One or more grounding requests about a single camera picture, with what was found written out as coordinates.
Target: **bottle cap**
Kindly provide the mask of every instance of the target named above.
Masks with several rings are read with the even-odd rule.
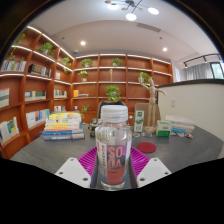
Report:
[[[119,123],[128,120],[128,108],[123,105],[105,105],[101,107],[101,119],[104,122]]]

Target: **window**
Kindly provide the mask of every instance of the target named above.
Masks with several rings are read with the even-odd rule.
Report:
[[[212,62],[210,63],[212,68],[213,77],[215,79],[223,79],[223,63]]]

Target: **bottle label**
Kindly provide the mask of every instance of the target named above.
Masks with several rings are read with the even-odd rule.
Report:
[[[111,185],[124,181],[130,156],[131,141],[127,145],[107,145],[97,141],[101,179]]]

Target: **ceiling light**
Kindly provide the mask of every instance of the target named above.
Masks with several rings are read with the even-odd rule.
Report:
[[[148,8],[148,11],[150,13],[152,13],[153,15],[158,15],[159,14],[159,11],[157,9],[154,9],[154,8]]]
[[[133,14],[133,13],[128,13],[128,14],[126,15],[126,19],[129,20],[129,21],[134,21],[134,20],[137,19],[137,17],[136,17],[136,15]]]
[[[134,1],[115,1],[116,3],[113,3],[113,2],[114,1],[105,1],[105,3],[108,4],[108,8],[111,10],[116,10],[119,8],[119,5],[123,6],[125,4],[127,5],[127,7],[122,7],[121,10],[126,11],[128,9],[134,8],[131,13],[126,15],[126,18],[130,21],[134,21],[137,19],[137,17],[133,13],[136,9],[138,9],[138,11],[140,12],[143,11],[142,7],[148,8],[148,11],[154,15],[159,14],[159,11],[157,9],[150,8],[145,5],[141,5],[140,3],[142,2],[142,0],[138,1],[138,3],[137,2],[135,3]]]
[[[108,5],[108,8],[110,10],[116,10],[119,8],[119,5],[118,4],[115,4],[115,3],[111,3],[110,5]]]

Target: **stack of books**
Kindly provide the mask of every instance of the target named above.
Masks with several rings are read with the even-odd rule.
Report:
[[[23,72],[26,65],[26,61],[7,61],[2,64],[2,71],[18,71]]]
[[[54,78],[60,80],[61,74],[59,72],[55,72]]]
[[[55,98],[67,98],[67,91],[62,90],[54,90],[54,97]]]
[[[54,112],[66,111],[65,106],[54,106]]]
[[[25,101],[46,99],[46,91],[30,91],[25,92]]]
[[[3,121],[0,124],[0,143],[5,144],[14,135],[19,134],[19,128],[17,125],[16,117],[13,117],[10,121]]]
[[[51,69],[47,69],[46,67],[31,64],[28,68],[28,72],[36,75],[42,75],[42,76],[51,76]]]
[[[74,90],[73,91],[73,96],[74,97],[88,97],[89,96],[89,94],[88,93],[83,93],[83,94],[81,94],[81,91],[80,90]]]
[[[81,114],[77,112],[52,113],[46,120],[44,140],[83,139],[85,138]]]
[[[49,109],[26,113],[26,121],[27,121],[28,128],[31,128],[37,124],[40,124],[46,121],[49,115],[50,115]]]
[[[9,105],[9,88],[0,89],[0,108]]]
[[[176,133],[192,133],[195,129],[194,122],[186,117],[165,115],[165,120],[172,124],[171,131]]]

